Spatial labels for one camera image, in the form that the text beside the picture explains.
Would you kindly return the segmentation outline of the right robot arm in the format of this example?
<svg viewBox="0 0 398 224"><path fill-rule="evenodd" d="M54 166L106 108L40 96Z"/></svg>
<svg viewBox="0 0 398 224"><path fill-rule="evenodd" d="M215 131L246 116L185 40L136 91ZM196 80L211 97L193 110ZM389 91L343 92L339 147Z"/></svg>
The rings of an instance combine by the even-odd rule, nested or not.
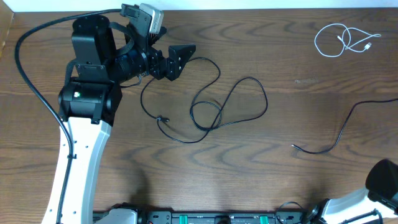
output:
<svg viewBox="0 0 398 224"><path fill-rule="evenodd" d="M397 164L379 161L363 188L327 201L320 220L326 223L382 223L397 218Z"/></svg>

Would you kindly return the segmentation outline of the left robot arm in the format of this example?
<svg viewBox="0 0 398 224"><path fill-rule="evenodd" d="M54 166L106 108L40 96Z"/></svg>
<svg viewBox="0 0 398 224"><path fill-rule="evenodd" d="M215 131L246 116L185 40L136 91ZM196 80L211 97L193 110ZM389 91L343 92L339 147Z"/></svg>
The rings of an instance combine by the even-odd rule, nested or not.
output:
<svg viewBox="0 0 398 224"><path fill-rule="evenodd" d="M58 96L65 129L44 223L91 223L101 156L123 97L123 83L144 75L177 79L195 52L193 44L169 47L164 57L154 44L165 34L164 14L148 4L124 4L129 23L102 13L73 21L75 59Z"/></svg>

